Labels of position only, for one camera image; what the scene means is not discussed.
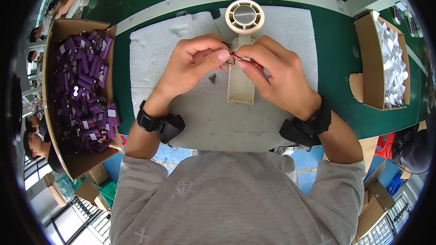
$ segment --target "gray sweatshirt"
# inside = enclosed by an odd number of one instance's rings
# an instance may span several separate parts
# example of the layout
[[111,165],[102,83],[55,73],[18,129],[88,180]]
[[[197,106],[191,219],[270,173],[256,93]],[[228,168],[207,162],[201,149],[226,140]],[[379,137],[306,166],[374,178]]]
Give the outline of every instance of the gray sweatshirt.
[[304,194],[293,159],[272,152],[208,152],[170,176],[160,164],[124,156],[109,237],[112,245],[350,245],[365,174],[364,161],[320,161]]

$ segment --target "foam pad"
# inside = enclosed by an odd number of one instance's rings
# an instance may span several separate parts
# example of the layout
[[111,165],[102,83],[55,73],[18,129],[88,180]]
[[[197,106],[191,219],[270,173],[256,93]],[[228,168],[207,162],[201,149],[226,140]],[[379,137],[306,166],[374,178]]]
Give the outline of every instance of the foam pad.
[[[253,38],[269,35],[296,52],[310,87],[317,90],[318,64],[309,10],[264,6],[265,24]],[[225,23],[225,8],[212,19],[209,12],[185,15],[139,29],[130,35],[130,82],[134,114],[164,73],[174,47],[181,39],[215,33],[228,41],[237,35]],[[214,151],[263,152],[288,144],[279,134],[286,118],[292,117],[259,93],[252,106],[227,103],[228,70],[211,71],[192,91],[172,101],[170,112],[180,114],[185,130],[172,146]]]

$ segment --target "green table surface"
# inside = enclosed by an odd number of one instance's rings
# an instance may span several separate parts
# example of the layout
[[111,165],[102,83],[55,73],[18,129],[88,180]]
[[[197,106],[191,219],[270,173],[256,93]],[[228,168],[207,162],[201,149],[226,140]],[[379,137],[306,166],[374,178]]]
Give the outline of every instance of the green table surface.
[[[83,19],[110,22],[115,25],[123,19],[163,0],[91,0],[82,12]],[[318,92],[330,102],[332,109],[347,122],[359,139],[390,133],[412,126],[427,117],[425,89],[427,77],[418,65],[410,61],[410,105],[391,111],[378,111],[359,103],[353,98],[348,77],[351,73],[362,72],[360,47],[354,29],[354,19],[324,8],[286,1],[256,0],[260,5],[275,5],[309,9],[318,56]],[[219,15],[219,8],[226,8],[230,2],[216,2],[185,9],[188,13],[210,11]],[[133,31],[176,16],[180,10],[161,15],[117,35],[113,58],[112,84],[115,101],[118,104],[122,125],[119,132],[128,134],[135,119],[130,92],[129,36]],[[381,12],[381,17],[394,23],[391,9]],[[398,25],[405,33],[406,42],[424,63],[424,39],[410,35],[405,24]]]

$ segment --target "fingernail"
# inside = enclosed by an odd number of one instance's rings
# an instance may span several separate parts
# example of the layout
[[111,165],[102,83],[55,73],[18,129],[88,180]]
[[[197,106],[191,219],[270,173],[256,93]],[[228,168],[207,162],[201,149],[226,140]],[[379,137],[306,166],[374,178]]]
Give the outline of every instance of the fingernail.
[[236,60],[235,59],[235,64],[241,69],[241,70],[244,70],[244,68],[245,68],[245,65],[244,65],[244,63],[242,62],[242,61],[239,61],[239,60]]
[[225,49],[222,49],[222,50],[218,51],[217,57],[221,62],[224,62],[224,61],[228,60],[228,58],[230,57],[230,53],[228,51],[226,51]]

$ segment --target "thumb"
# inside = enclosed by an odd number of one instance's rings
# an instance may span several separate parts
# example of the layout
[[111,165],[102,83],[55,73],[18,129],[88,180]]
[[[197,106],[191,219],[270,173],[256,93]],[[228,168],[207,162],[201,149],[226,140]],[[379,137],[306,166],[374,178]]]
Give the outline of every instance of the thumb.
[[245,73],[259,91],[266,90],[271,87],[262,72],[254,64],[244,61],[235,60],[236,65]]
[[229,57],[230,53],[225,49],[214,51],[198,63],[195,69],[197,69],[199,73],[206,75],[209,71],[227,61]]

